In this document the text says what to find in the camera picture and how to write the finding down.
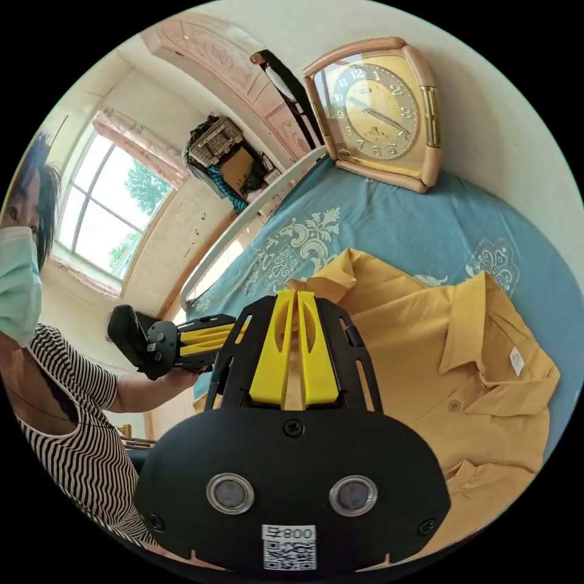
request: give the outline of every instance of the clock face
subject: clock face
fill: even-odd
[[[329,92],[339,154],[383,162],[402,157],[415,144],[419,109],[410,88],[392,71],[373,63],[351,65]]]

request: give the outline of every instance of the blue cloth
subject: blue cloth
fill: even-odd
[[[237,196],[237,193],[225,182],[219,167],[216,164],[212,164],[207,171],[209,176],[213,179],[215,184],[221,189],[221,192],[231,201],[233,208],[237,214],[241,213],[247,206],[247,202],[243,201]]]
[[[561,380],[550,402],[545,459],[555,448],[584,379],[584,301],[566,263],[521,214],[442,172],[419,195],[340,170],[325,159],[270,217],[255,240],[188,312],[237,316],[290,278],[307,278],[346,248],[367,252],[429,285],[487,270],[509,295]],[[204,395],[209,376],[194,387]]]

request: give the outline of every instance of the striped shirt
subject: striped shirt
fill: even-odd
[[[65,495],[102,528],[138,545],[155,543],[133,503],[136,470],[117,429],[103,413],[116,398],[116,376],[75,351],[57,329],[43,324],[37,326],[29,349],[41,372],[56,385],[54,394],[60,388],[72,402],[69,408],[77,410],[77,415],[69,415],[78,421],[76,429],[63,436],[44,434],[19,421],[42,465]]]

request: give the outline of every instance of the face mask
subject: face mask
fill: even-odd
[[[0,229],[0,332],[21,347],[35,336],[42,290],[30,228]]]

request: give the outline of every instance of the clock hand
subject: clock hand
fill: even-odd
[[[406,128],[404,128],[403,126],[401,126],[400,124],[398,124],[397,122],[392,120],[390,117],[384,116],[382,113],[370,108],[369,106],[367,106],[365,103],[359,101],[358,99],[355,99],[354,97],[349,97],[349,101],[352,104],[356,105],[361,111],[364,111],[366,114],[369,114],[370,116],[376,117],[381,122],[388,123],[390,126],[393,126],[394,128],[396,128],[398,130],[401,130],[405,134],[409,134],[409,132],[406,130]]]

